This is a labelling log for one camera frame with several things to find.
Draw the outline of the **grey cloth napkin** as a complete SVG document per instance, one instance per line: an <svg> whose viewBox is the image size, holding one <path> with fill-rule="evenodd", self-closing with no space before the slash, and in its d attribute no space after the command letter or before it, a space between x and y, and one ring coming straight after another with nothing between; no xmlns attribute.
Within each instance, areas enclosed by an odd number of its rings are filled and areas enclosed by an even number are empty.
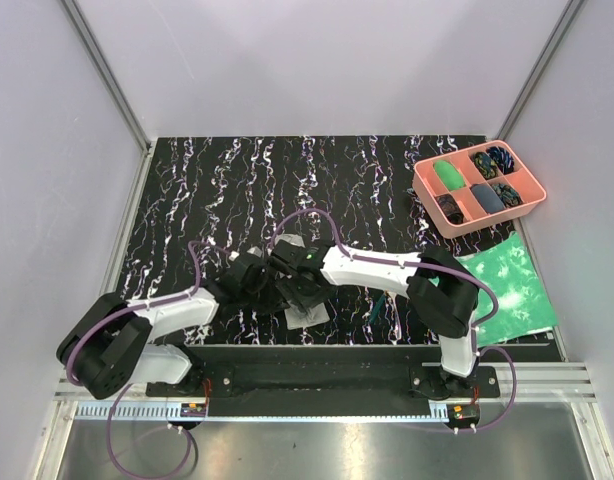
<svg viewBox="0 0 614 480"><path fill-rule="evenodd" d="M279 240L286 240L289 243L297 246L309 247L304 244L304 241L300 236L294 234L279 235L274 241L273 247ZM273 267L270 266L269 256L271 250L268 252L263 252L263 250L258 247L252 247L247 252L263 258L269 267L271 275L276 281L279 277L281 277L281 274L279 274ZM334 291L335 288L330 285L330 297L333 295ZM282 312L285 315L287 328L290 330L322 324L329 320L329 315L324 305L324 302L308 310L298 310L297 308L291 307L289 305L286 309L279 312Z"/></svg>

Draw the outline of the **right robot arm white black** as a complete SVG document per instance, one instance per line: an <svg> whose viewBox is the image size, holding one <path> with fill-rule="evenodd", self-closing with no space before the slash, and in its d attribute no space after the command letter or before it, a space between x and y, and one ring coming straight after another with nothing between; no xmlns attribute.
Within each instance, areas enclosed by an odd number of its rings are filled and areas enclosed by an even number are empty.
<svg viewBox="0 0 614 480"><path fill-rule="evenodd" d="M324 302L341 286L407 299L421 323L438 336L444 390L459 397L475 387L473 323L480 287L450 254L432 248L396 254L345 245L305 247L278 240L269 263L280 274L276 288L292 322L315 317L322 323Z"/></svg>

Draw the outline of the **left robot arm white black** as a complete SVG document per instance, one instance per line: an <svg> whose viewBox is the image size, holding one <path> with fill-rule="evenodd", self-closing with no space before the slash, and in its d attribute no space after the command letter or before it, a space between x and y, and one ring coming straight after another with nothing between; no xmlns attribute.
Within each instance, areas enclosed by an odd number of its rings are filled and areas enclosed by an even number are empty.
<svg viewBox="0 0 614 480"><path fill-rule="evenodd" d="M61 341L56 358L65 367L68 381L97 400L118 393L141 373L156 382L150 362L164 362L165 376L160 381L190 396L201 388L203 372L182 348L154 346L155 339L208 325L241 309L274 314L287 307L269 264L246 252L220 273L198 278L192 287L177 293L144 300L102 295Z"/></svg>

